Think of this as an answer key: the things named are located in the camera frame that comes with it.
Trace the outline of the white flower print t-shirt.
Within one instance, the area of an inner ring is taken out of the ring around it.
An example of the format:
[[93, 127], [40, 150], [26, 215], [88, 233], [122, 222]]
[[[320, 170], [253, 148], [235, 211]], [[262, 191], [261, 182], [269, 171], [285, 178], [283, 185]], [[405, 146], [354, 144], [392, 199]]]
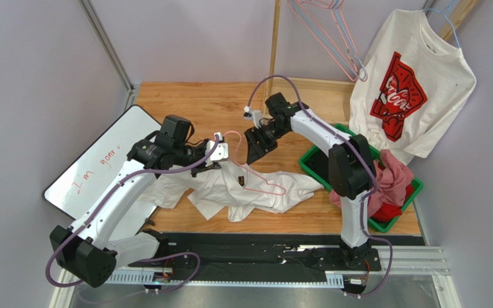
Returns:
[[186, 172], [162, 175], [134, 204], [173, 209], [184, 193], [191, 189], [192, 193], [187, 199], [206, 220], [227, 208], [228, 220], [235, 223], [245, 220], [254, 209], [282, 214], [312, 198], [317, 190], [323, 188], [322, 184], [310, 176], [298, 173], [278, 171], [259, 174], [270, 183], [283, 186], [287, 193], [284, 196], [275, 196], [243, 190], [242, 184], [264, 191], [281, 191], [266, 185], [262, 179], [248, 174], [233, 163], [225, 162], [221, 169], [200, 173], [195, 178]]

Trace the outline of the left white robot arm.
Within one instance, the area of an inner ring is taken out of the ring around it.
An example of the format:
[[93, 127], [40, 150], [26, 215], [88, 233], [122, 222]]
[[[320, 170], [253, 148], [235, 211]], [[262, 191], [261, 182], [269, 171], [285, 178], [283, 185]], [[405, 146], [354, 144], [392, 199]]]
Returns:
[[166, 116], [159, 129], [133, 144], [119, 173], [95, 204], [68, 227], [53, 229], [49, 235], [53, 253], [45, 268], [51, 285], [67, 288], [84, 282], [99, 287], [123, 266], [160, 261], [157, 251], [167, 242], [162, 234], [148, 230], [117, 240], [111, 236], [136, 199], [160, 175], [197, 175], [228, 159], [221, 132], [191, 144], [194, 132], [191, 121]]

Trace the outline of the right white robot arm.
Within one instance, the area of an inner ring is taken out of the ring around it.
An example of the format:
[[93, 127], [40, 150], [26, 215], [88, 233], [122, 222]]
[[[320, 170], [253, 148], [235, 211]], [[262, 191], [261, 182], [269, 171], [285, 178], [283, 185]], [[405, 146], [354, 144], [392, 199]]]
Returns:
[[245, 131], [248, 164], [275, 150], [277, 141], [287, 133], [297, 133], [312, 142], [327, 157], [328, 182], [340, 197], [342, 241], [352, 249], [365, 245], [367, 201], [377, 183], [367, 139], [337, 130], [307, 105], [289, 103], [281, 93], [270, 96], [265, 105], [271, 116], [267, 122], [259, 110], [246, 106], [243, 111], [244, 118], [254, 123]]

